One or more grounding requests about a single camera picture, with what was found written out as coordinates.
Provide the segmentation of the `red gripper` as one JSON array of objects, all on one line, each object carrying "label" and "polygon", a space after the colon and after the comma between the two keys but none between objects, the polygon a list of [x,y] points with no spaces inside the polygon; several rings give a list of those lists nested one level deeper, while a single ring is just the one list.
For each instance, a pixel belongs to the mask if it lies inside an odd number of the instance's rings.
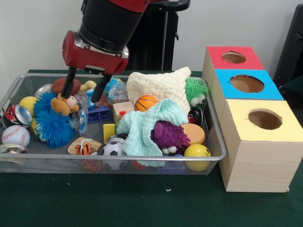
[{"label": "red gripper", "polygon": [[97,103],[112,75],[118,75],[125,70],[128,64],[129,50],[125,47],[121,54],[102,52],[85,43],[79,33],[68,31],[62,45],[62,57],[65,64],[69,66],[69,70],[61,96],[63,98],[71,96],[76,68],[97,70],[104,73],[91,97],[91,102]]}]

